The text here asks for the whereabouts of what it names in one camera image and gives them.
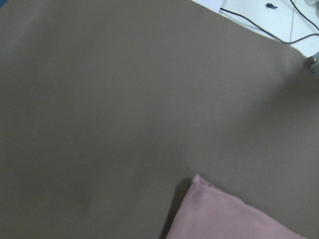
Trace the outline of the pink printed t-shirt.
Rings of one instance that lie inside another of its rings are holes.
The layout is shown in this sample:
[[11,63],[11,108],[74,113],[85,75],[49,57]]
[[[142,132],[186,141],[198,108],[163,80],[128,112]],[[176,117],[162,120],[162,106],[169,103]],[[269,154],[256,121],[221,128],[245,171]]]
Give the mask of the pink printed t-shirt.
[[175,215],[168,239],[301,239],[267,214],[196,174]]

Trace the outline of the aluminium frame post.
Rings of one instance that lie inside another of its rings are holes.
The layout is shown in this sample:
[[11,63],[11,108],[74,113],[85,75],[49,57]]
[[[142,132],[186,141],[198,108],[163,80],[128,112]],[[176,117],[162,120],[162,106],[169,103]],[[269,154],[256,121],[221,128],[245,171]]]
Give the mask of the aluminium frame post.
[[306,61],[306,65],[312,74],[319,75],[319,52],[309,57]]

